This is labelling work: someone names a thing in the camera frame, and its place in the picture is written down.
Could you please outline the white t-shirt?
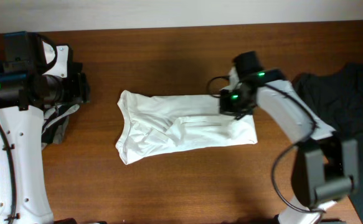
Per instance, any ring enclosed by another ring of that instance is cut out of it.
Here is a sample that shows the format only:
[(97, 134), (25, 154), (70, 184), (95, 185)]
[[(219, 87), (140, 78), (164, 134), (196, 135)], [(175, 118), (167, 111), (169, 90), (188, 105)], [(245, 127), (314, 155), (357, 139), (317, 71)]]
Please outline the white t-shirt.
[(126, 165), (160, 154), (258, 142), (253, 116), (237, 120), (220, 114), (209, 95), (144, 96), (125, 90), (118, 107), (124, 127), (115, 147)]

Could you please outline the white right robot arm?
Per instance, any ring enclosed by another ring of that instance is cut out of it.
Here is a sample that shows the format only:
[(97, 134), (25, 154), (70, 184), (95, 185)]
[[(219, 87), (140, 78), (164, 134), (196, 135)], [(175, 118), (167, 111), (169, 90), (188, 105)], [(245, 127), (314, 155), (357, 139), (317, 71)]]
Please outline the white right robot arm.
[[(269, 223), (320, 223), (326, 210), (359, 187), (358, 144), (322, 121), (279, 69), (266, 70), (254, 51), (233, 59), (229, 85), (220, 92), (220, 113), (240, 120), (255, 108), (267, 112), (291, 141), (275, 159), (271, 183), (286, 209)], [(296, 150), (287, 200), (275, 178), (282, 158)]]

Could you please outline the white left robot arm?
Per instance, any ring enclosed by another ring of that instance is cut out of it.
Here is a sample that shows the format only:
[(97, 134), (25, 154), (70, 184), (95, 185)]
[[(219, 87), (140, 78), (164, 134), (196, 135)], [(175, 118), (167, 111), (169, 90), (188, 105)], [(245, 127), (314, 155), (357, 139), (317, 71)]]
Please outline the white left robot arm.
[(4, 36), (0, 63), (0, 223), (53, 223), (44, 183), (42, 134), (90, 101), (69, 45), (33, 32)]

